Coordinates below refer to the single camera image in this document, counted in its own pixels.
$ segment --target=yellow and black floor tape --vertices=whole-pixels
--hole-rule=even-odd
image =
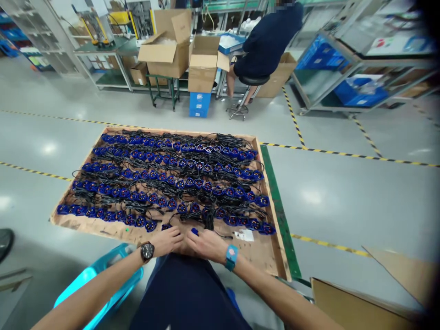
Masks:
[[[429,167],[439,167],[440,168],[440,165],[428,164],[428,163],[420,163],[420,162],[411,162],[409,160],[398,160],[398,159],[389,159],[389,158],[383,158],[383,157],[363,156],[363,155],[358,155],[358,154],[349,154],[349,153],[341,153],[341,152],[321,150],[321,149],[294,147],[294,146],[289,146],[289,145],[276,144],[276,143],[267,143],[267,142],[261,142],[260,144],[269,145],[269,146],[273,146],[273,147],[288,148],[288,149],[314,151],[314,152],[319,152],[319,153],[323,153],[323,154],[336,154],[336,155],[341,155],[341,156],[348,156],[348,157],[355,157],[355,158],[364,158],[364,159],[369,159],[369,160],[382,160],[382,161],[387,161],[387,162],[392,162],[392,163],[399,163],[399,164],[411,164],[411,165],[420,165],[420,166],[429,166]]]
[[[289,96],[287,95],[286,89],[284,87],[283,87],[283,93],[284,93],[284,97],[286,98],[287,106],[289,107],[289,111],[290,111],[290,115],[292,116],[293,123],[295,124],[295,129],[297,130],[299,141],[301,142],[301,145],[303,146],[303,148],[305,148],[306,145],[304,144],[303,135],[301,134],[301,131],[299,130],[299,126],[298,126],[297,120],[295,118],[295,113],[293,112],[293,108],[290,103]]]
[[[40,172],[40,171],[37,171],[37,170],[31,170],[31,169],[28,169],[26,167],[21,167],[21,166],[17,166],[17,165],[13,165],[13,164],[8,164],[8,163],[5,163],[5,162],[0,162],[0,165],[8,166],[8,167],[15,168],[17,170],[22,170],[22,171],[29,172],[29,173],[40,174],[40,175],[52,177],[52,178],[55,178],[55,179],[60,179],[60,180],[65,180],[65,181],[72,181],[73,180],[72,178],[66,178],[66,177],[63,177],[63,176],[55,175],[55,174]]]
[[[88,122],[88,123],[92,123],[92,124],[105,124],[105,125],[124,126],[124,127],[131,127],[131,128],[145,128],[145,127],[141,127],[141,126],[116,124],[116,123],[111,123],[111,122],[106,122],[106,121],[87,121],[87,120],[83,120],[83,119],[64,118],[64,117],[56,117],[56,116],[49,116],[49,115],[39,115],[39,114],[33,114],[33,113],[27,113],[27,112],[19,112],[19,111],[7,111],[7,110],[0,110],[0,111],[1,112],[7,112],[7,113],[13,113],[13,114],[19,114],[19,115],[28,115],[28,116],[53,118],[53,119],[63,119],[63,120],[68,120],[68,121]]]
[[[362,124],[357,120],[356,118],[353,118],[353,121],[356,123],[356,125],[361,130],[362,134],[367,139],[368,143],[373,147],[374,152],[376,155],[378,155],[380,158],[383,158],[382,154],[380,153],[379,149],[377,149],[376,145],[374,144],[373,140],[368,136],[367,132],[365,131],[365,128],[362,126]]]
[[[64,117],[56,117],[56,116],[49,116],[49,115],[39,115],[39,114],[19,112],[19,111],[0,110],[0,112],[7,112],[7,113],[13,113],[13,114],[28,115],[28,116],[36,116],[36,117],[44,117],[44,118],[63,119],[63,120],[68,120],[68,121],[87,122],[87,123],[93,123],[93,124],[104,124],[104,125],[112,125],[112,126],[131,127],[131,128],[146,128],[146,127],[142,127],[142,126],[124,125],[124,124],[117,124],[117,123],[111,123],[111,122],[105,122],[105,121],[89,121],[89,120],[83,120],[83,119],[64,118]],[[358,154],[349,154],[349,153],[328,151],[328,150],[321,150],[321,149],[311,149],[311,148],[305,147],[303,142],[302,142],[302,147],[293,147],[293,146],[289,146],[289,145],[267,143],[267,142],[260,142],[260,144],[269,145],[269,146],[273,146],[273,147],[288,148],[288,149],[314,151],[314,152],[320,152],[323,154],[336,154],[336,155],[356,157],[356,158],[365,158],[365,159],[369,159],[369,160],[382,160],[382,161],[394,162],[394,163],[399,163],[399,164],[411,164],[411,165],[421,165],[421,166],[439,167],[440,168],[440,165],[421,163],[421,162],[411,162],[409,160],[397,160],[397,159],[389,159],[389,158],[373,157],[373,156],[363,156],[363,155],[358,155]]]
[[[435,120],[434,120],[432,117],[430,117],[425,111],[423,111],[418,105],[415,105],[414,108],[416,108],[417,111],[418,111],[420,114],[422,114],[423,117],[425,117],[425,118],[428,119],[430,122],[432,122],[433,125],[435,126],[435,128],[440,129],[440,125],[437,124],[437,123],[435,122]]]
[[[368,252],[365,252],[365,251],[354,250],[354,249],[351,249],[349,247],[345,247],[345,246],[342,246],[342,245],[337,245],[337,244],[332,244],[332,243],[328,243],[328,242],[318,241],[318,240],[315,240],[313,238],[305,237],[305,236],[301,236],[301,235],[297,235],[297,234],[290,234],[290,236],[292,236],[292,238],[299,239],[299,240],[304,241],[304,242],[311,242],[311,243],[322,245],[322,246],[325,246],[325,247],[328,247],[328,248],[335,248],[336,250],[341,250],[341,251],[357,254],[357,255],[360,255],[360,256],[363,256],[363,257],[372,258],[371,254],[369,254]]]

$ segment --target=green floor tape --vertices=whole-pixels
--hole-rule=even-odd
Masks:
[[[281,237],[283,238],[284,250],[286,251],[287,262],[289,263],[290,274],[292,275],[293,279],[301,279],[301,271],[299,270],[295,249],[293,248],[293,240],[290,236],[289,225],[284,213],[283,203],[281,202],[280,191],[278,190],[278,185],[276,184],[274,168],[272,167],[272,162],[270,161],[267,146],[260,145],[260,147],[267,178],[269,180],[270,192],[274,201],[278,225],[280,226]]]

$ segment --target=blue wristband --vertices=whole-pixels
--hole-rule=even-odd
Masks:
[[[228,271],[232,271],[237,261],[238,249],[236,246],[230,244],[226,250],[226,264],[225,267]]]

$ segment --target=floor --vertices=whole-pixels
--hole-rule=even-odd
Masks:
[[[181,97],[174,113],[169,101],[158,102],[155,109],[145,94],[99,91],[90,81],[41,75],[20,58],[1,58],[0,162],[71,177],[105,125],[51,116],[257,135],[269,144],[291,233],[356,250],[375,247],[433,260],[440,237],[435,209],[440,169],[418,163],[440,164],[440,132],[435,124],[440,118],[434,113],[439,100],[433,96],[399,109],[357,117],[383,157],[397,160],[385,161],[357,157],[376,153],[355,121],[338,113],[299,116],[289,85],[286,93],[306,148],[338,154],[301,149],[283,93],[273,100],[255,100],[245,122],[228,120],[225,104],[214,100],[208,119],[189,118],[188,96]],[[400,160],[416,164],[400,164]],[[11,254],[0,264],[0,274],[20,267],[28,267],[34,274],[10,328],[29,329],[87,265],[119,242],[48,222],[68,182],[4,165],[0,165],[0,179],[0,228],[9,227],[16,234]],[[317,277],[420,309],[372,258],[307,240],[293,239],[293,244],[304,279]],[[128,327],[153,266],[145,266],[141,283],[100,328]],[[236,292],[243,315],[253,328],[282,329],[280,320],[249,287],[222,267],[215,269]],[[300,284],[293,286],[311,294]]]

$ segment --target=dark navy shirt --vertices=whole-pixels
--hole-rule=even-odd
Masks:
[[[252,330],[202,259],[158,258],[130,330]]]
[[[262,77],[275,71],[293,36],[303,26],[303,5],[286,5],[264,16],[243,44],[248,53],[235,64],[237,76]]]

